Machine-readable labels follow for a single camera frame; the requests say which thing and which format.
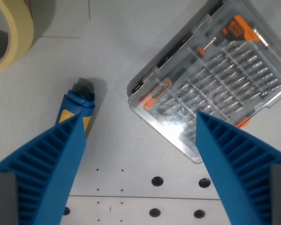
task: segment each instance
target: transparent lid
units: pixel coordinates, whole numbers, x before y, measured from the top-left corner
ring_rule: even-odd
[[[241,1],[228,1],[130,97],[131,108],[193,162],[196,113],[244,125],[281,93],[281,46]]]

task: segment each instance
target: yellow tape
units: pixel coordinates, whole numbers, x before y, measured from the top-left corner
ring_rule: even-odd
[[[8,23],[8,47],[0,59],[0,72],[21,58],[33,40],[33,21],[24,0],[0,0],[0,11]]]
[[[62,112],[61,112],[61,115],[60,115],[60,119],[59,119],[59,123],[61,123],[62,121],[65,121],[67,119],[69,119],[70,117],[74,116],[75,114],[64,109]],[[88,116],[88,117],[83,117],[83,124],[84,124],[84,131],[86,131],[86,129],[88,128],[88,125],[89,125],[89,122],[90,122],[90,119],[91,119],[91,116]]]

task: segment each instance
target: screwdriver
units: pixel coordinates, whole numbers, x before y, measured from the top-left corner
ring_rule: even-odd
[[[197,46],[195,47],[195,53],[200,57],[206,55],[206,49],[216,40],[214,37],[205,47]],[[191,63],[195,63],[198,60],[197,56],[192,56]],[[150,110],[153,105],[158,101],[158,99],[168,90],[171,86],[179,79],[179,77],[186,71],[186,68],[180,69],[175,76],[172,78],[164,78],[160,84],[158,84],[149,94],[140,99],[140,103],[146,110]]]
[[[185,73],[187,69],[180,69],[176,75],[171,79],[169,77],[164,78],[149,94],[140,99],[140,103],[146,110],[150,110],[157,100],[179,79],[179,77]]]

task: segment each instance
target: yellow label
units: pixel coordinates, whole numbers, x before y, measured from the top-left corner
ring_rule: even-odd
[[[64,109],[60,115],[59,123],[69,119],[70,117],[75,116],[74,113]],[[83,117],[84,131],[88,128],[91,116]]]

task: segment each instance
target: white table surface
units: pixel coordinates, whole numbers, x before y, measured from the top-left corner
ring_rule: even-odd
[[[198,185],[209,178],[204,164],[134,114],[126,94],[129,81],[205,2],[31,0],[36,42],[0,74],[0,160],[53,126],[63,95],[85,78],[95,86],[96,111],[71,195],[219,199],[213,184]],[[253,3],[281,37],[281,0]],[[245,130],[281,150],[281,101]],[[154,187],[154,176],[164,184]],[[213,216],[225,217],[221,212]]]

